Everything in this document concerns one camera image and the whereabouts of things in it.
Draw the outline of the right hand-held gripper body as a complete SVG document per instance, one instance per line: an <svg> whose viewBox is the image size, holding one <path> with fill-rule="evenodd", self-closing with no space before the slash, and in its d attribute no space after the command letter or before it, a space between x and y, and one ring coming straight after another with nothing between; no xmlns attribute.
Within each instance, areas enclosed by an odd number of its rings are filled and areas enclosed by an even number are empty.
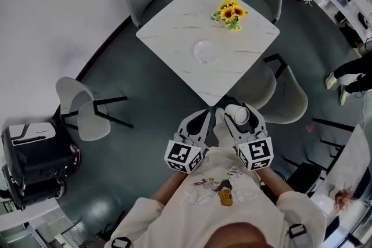
<svg viewBox="0 0 372 248"><path fill-rule="evenodd" d="M248 171L269 167L273 161L273 144L266 131L238 143L235 151Z"/></svg>

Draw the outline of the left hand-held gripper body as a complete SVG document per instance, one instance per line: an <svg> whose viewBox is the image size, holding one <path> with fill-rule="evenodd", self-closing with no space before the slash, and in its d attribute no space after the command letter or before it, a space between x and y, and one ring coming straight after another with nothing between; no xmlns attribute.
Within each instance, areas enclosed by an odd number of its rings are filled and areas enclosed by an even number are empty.
<svg viewBox="0 0 372 248"><path fill-rule="evenodd" d="M206 149L205 138L175 133L173 140L168 142L164 161L169 168L190 174L201 164Z"/></svg>

